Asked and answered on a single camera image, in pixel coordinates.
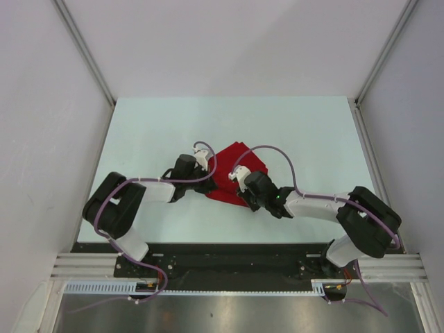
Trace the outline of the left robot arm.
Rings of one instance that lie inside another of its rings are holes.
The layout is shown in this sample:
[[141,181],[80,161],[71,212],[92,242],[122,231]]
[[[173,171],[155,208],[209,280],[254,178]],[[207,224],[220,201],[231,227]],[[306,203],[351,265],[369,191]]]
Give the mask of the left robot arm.
[[152,272],[153,260],[146,256],[148,244],[133,222],[142,203],[174,203],[187,191],[207,194],[217,189],[212,175],[217,161],[207,149],[182,154],[161,178],[129,181],[118,172],[109,173],[83,208],[83,218],[117,250],[129,256],[129,269],[138,277]]

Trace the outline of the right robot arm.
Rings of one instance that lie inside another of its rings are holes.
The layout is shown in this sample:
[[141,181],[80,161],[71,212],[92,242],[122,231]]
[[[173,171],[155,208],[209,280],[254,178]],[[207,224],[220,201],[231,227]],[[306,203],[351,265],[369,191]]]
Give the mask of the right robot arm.
[[229,174],[237,195],[252,211],[267,210],[277,219],[310,217],[339,224],[345,235],[328,243],[319,259],[321,273],[337,278],[345,267],[367,255],[381,259],[398,246],[400,216],[365,187],[335,196],[307,194],[294,187],[278,188],[267,174],[238,166]]

